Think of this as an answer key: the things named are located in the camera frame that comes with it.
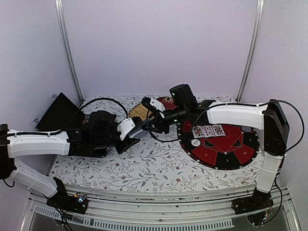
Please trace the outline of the woven bamboo tray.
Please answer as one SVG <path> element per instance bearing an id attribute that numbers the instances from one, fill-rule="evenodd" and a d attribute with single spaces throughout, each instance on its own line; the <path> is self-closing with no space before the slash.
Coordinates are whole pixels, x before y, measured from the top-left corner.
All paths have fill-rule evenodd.
<path id="1" fill-rule="evenodd" d="M 146 119 L 148 109 L 144 107 L 141 103 L 136 104 L 132 109 L 130 109 L 128 116 L 133 117 L 140 117 L 142 121 Z"/>

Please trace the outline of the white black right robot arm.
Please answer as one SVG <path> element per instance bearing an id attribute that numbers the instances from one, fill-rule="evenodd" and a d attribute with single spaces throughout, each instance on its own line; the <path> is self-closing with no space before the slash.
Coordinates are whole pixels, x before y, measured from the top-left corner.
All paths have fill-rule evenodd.
<path id="1" fill-rule="evenodd" d="M 218 170 L 242 168 L 263 153 L 263 164 L 249 206 L 259 210 L 278 176 L 287 150 L 289 124 L 277 100 L 267 103 L 197 101 L 187 84 L 170 90 L 171 106 L 145 97 L 145 125 L 151 135 L 178 125 L 176 141 L 201 164 Z"/>

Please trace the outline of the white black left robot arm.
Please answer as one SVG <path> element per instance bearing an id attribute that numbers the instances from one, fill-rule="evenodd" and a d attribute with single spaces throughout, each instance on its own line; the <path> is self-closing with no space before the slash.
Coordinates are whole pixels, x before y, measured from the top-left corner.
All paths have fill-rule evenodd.
<path id="1" fill-rule="evenodd" d="M 62 155 L 103 157 L 114 147 L 118 154 L 139 142 L 129 133 L 142 123 L 140 117 L 116 121 L 116 115 L 107 111 L 91 113 L 80 128 L 67 128 L 57 132 L 18 132 L 0 126 L 0 178 L 14 180 L 29 189 L 36 190 L 61 208 L 71 205 L 63 182 L 50 178 L 30 168 L 19 160 L 27 155 Z"/>

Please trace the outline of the white dealer button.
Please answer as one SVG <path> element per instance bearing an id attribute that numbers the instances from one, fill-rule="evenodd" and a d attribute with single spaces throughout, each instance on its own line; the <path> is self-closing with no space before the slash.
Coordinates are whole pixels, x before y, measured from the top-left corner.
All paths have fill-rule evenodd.
<path id="1" fill-rule="evenodd" d="M 198 147 L 200 146 L 201 142 L 199 139 L 193 139 L 191 140 L 191 145 L 194 146 L 194 147 Z"/>

